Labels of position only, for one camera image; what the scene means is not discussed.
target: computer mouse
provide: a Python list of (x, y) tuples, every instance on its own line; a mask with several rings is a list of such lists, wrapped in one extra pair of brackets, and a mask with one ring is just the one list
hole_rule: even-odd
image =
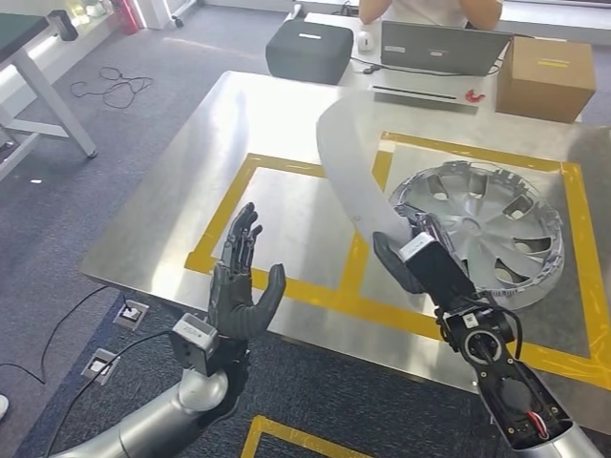
[(356, 47), (359, 52), (372, 52), (375, 48), (373, 36), (369, 31), (360, 31), (356, 37)]

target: wheel cover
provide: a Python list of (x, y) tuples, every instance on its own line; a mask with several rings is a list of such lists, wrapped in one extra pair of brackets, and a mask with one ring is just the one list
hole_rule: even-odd
[(446, 162), (400, 184), (390, 203), (434, 213), (478, 290), (509, 309), (539, 301), (564, 265), (560, 215), (522, 177), (489, 164)]

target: clear plastic film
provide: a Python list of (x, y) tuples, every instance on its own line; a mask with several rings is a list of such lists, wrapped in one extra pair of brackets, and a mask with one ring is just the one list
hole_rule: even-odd
[(371, 91), (355, 92), (328, 108), (316, 125), (319, 154), (344, 211), (361, 236), (384, 232), (399, 245), (412, 239), (407, 219), (397, 215), (371, 173), (383, 131), (399, 132)]

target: red wire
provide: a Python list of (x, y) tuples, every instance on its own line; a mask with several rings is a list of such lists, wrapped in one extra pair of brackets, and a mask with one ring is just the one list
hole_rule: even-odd
[(539, 432), (541, 437), (548, 437), (545, 426), (542, 425), (537, 415), (535, 415), (533, 412), (527, 412), (526, 415), (528, 415), (528, 418), (529, 418), (532, 423), (535, 424), (535, 427)]

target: white shirt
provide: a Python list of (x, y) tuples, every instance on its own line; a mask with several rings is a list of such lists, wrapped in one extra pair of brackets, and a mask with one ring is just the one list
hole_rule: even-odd
[(393, 0), (382, 19), (461, 28), (467, 25), (461, 0)]

